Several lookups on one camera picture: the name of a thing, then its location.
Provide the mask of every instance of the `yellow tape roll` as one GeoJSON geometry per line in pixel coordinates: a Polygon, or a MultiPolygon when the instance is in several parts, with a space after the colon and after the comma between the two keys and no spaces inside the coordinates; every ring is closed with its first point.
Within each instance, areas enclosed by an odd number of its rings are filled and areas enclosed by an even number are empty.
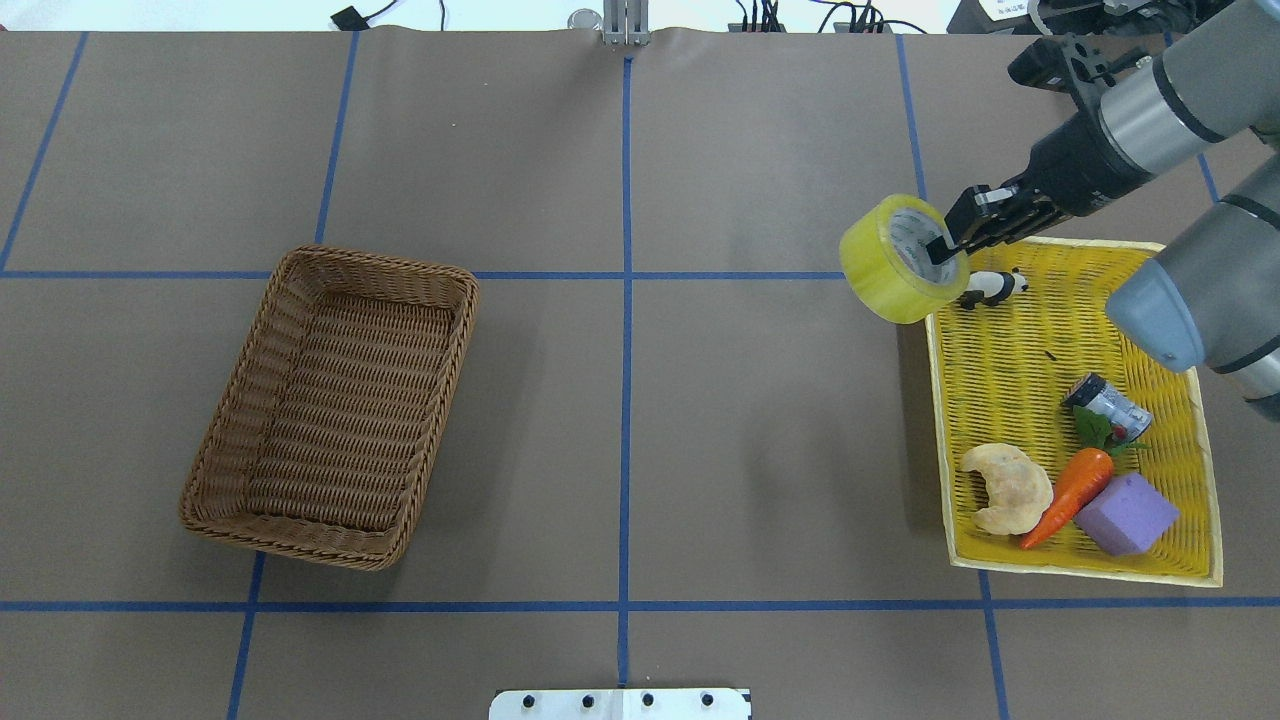
{"type": "Polygon", "coordinates": [[[841,238],[845,278],[881,318],[900,324],[923,320],[969,284],[966,254],[941,265],[929,261],[925,246],[946,232],[942,214],[928,202],[890,195],[841,238]]]}

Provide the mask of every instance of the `toy carrot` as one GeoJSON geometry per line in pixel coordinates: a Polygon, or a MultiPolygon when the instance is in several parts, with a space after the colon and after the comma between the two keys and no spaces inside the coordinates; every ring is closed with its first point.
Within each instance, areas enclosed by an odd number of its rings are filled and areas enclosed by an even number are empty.
{"type": "Polygon", "coordinates": [[[1085,447],[1071,456],[1053,483],[1053,502],[1041,515],[1039,523],[1032,532],[1023,536],[1019,543],[1023,550],[1030,550],[1061,530],[1082,507],[1107,487],[1111,474],[1115,473],[1115,455],[1129,447],[1146,447],[1134,442],[1114,445],[1111,442],[1114,430],[1106,418],[1080,406],[1073,406],[1071,410],[1075,413],[1075,429],[1085,447]]]}

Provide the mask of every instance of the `panda toy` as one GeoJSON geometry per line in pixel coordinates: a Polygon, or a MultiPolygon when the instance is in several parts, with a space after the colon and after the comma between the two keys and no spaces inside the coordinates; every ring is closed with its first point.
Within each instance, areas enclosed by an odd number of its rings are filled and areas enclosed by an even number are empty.
{"type": "Polygon", "coordinates": [[[973,310],[979,302],[995,307],[1014,293],[1027,292],[1028,287],[1027,278],[1018,268],[1009,273],[978,270],[969,275],[969,287],[960,293],[959,302],[965,310],[973,310]]]}

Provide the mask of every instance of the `yellow wicker tray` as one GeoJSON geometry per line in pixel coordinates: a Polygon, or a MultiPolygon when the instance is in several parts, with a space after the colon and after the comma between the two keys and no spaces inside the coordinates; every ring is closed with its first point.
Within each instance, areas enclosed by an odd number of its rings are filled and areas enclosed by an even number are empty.
{"type": "Polygon", "coordinates": [[[933,379],[942,516],[952,565],[1179,585],[1222,585],[1222,533],[1213,464],[1196,370],[1174,374],[1134,346],[1103,313],[1106,299],[1158,245],[1028,238],[977,254],[974,270],[1021,269],[1030,286],[1004,305],[948,305],[925,320],[933,379]],[[1074,523],[1033,550],[1015,537],[978,529],[987,506],[977,474],[960,456],[1007,442],[1051,478],[1079,448],[1062,397],[1085,373],[1111,380],[1155,414],[1149,450],[1116,460],[1116,474],[1140,471],[1181,511],[1144,555],[1114,557],[1074,523]]]}

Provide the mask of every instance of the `purple sponge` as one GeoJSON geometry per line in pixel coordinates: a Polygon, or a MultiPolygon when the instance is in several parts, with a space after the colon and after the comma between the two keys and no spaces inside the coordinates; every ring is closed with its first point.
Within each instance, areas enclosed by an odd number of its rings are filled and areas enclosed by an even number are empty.
{"type": "Polygon", "coordinates": [[[1178,509],[1147,478],[1129,473],[1114,478],[1075,515],[1075,524],[1108,553],[1137,555],[1151,550],[1176,519],[1178,509]]]}

